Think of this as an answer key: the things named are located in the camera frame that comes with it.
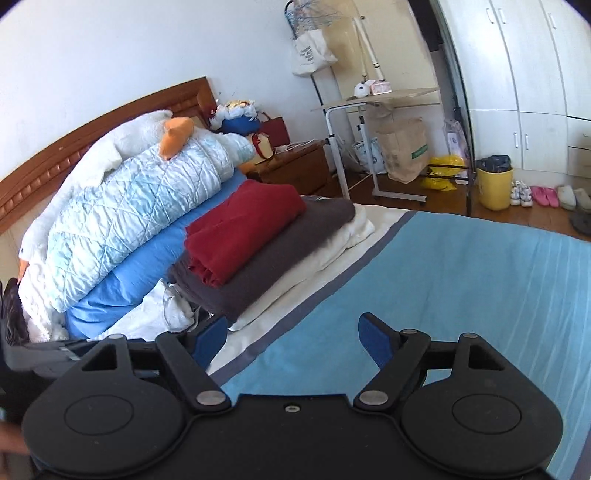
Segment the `gray slipper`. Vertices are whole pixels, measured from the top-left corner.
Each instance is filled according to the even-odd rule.
[[[574,196],[573,188],[570,185],[557,187],[558,200],[560,206],[565,210],[575,210],[577,208],[577,199]]]
[[[586,213],[591,213],[591,199],[585,189],[574,190],[574,196],[577,198],[579,208]]]
[[[583,235],[591,236],[591,215],[583,212],[570,214],[570,224]]]

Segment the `metal screw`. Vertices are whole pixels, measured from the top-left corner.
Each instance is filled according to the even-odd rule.
[[[359,396],[359,401],[377,407],[378,405],[384,405],[388,401],[388,395],[380,390],[368,390]]]
[[[224,401],[226,401],[226,394],[219,390],[206,390],[197,395],[197,402],[208,407],[220,405]]]

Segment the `yellow trash can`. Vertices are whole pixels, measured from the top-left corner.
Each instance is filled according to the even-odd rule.
[[[513,170],[489,173],[477,168],[480,203],[489,210],[504,210],[511,204]]]

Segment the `blue bed sheet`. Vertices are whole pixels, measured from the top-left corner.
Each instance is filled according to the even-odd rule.
[[[227,199],[246,178],[235,170],[221,190],[163,229],[115,267],[85,298],[66,311],[72,338],[93,338],[142,302],[183,253],[185,228]]]
[[[231,362],[233,373],[243,370],[223,389],[234,400],[240,393],[353,398],[378,371],[358,338],[363,312],[434,340],[476,332],[559,408],[564,435],[549,472],[571,478],[591,425],[591,244],[418,212],[371,254],[352,277],[338,277],[337,287],[329,283],[305,300],[299,318],[290,313],[278,332]],[[266,343],[266,336],[274,338]],[[228,379],[224,368],[213,376],[220,383]],[[434,372],[429,380],[446,374]]]

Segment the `wooden headboard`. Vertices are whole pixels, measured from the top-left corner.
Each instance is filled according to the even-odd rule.
[[[55,193],[90,146],[115,127],[161,109],[172,110],[175,116],[200,116],[208,125],[215,108],[209,82],[202,77],[121,106],[60,138],[0,181],[0,234]]]

